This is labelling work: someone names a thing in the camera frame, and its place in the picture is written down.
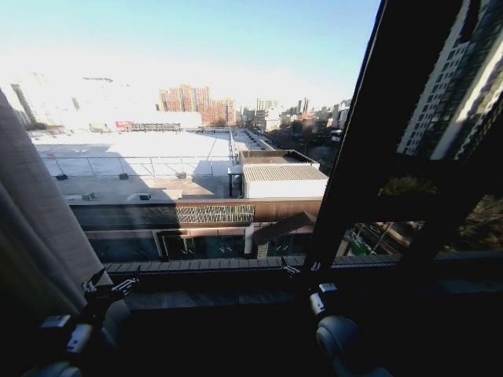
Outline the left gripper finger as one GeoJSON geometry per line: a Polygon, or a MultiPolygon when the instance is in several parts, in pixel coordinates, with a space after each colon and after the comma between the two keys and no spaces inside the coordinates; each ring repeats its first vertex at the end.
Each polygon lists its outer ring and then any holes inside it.
{"type": "Polygon", "coordinates": [[[130,294],[138,282],[139,279],[137,277],[130,277],[128,279],[125,279],[123,282],[114,285],[111,289],[111,292],[113,294],[130,294]]]}
{"type": "Polygon", "coordinates": [[[97,291],[97,284],[105,273],[105,268],[98,270],[87,281],[82,283],[84,293],[94,293],[97,291]]]}

